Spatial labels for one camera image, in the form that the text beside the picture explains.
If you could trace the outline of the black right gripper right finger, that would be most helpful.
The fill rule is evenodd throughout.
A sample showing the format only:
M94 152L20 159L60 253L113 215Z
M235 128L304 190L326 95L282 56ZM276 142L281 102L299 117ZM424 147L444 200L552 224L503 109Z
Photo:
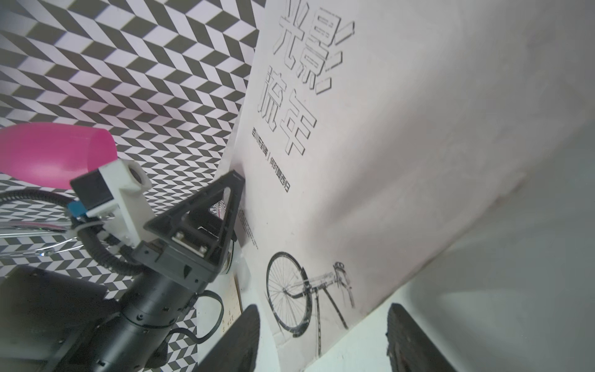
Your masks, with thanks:
M456 371L401 304L388 310L387 341L393 371Z

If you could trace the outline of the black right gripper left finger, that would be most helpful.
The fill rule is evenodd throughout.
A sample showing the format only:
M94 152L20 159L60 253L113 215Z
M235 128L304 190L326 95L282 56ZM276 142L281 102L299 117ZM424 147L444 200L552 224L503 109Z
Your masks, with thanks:
M260 313L249 305L193 372L253 372L260 343Z

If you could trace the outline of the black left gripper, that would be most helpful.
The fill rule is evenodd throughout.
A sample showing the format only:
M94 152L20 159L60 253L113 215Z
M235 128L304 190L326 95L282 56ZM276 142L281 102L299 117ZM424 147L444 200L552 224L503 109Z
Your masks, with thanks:
M143 226L156 236L133 251L140 264L190 291L223 273L245 178L231 170Z

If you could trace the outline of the white photo album bicycle cover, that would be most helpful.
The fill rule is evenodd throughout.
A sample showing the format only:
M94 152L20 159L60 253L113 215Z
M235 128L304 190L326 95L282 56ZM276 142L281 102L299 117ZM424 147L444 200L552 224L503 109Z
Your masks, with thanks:
M229 167L303 371L594 118L592 1L269 1Z

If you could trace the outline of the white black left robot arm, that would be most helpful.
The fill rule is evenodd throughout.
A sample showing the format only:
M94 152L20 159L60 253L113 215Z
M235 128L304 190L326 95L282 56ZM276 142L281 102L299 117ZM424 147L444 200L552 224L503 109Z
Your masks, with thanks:
M38 200L71 209L71 234L99 265L133 278L120 299L104 285L31 266L1 283L4 371L140 371L167 363L169 339L198 299L218 300L209 285L235 240L245 180L230 171L156 214L147 176L111 164L71 182L76 198L51 192L6 192L2 204Z

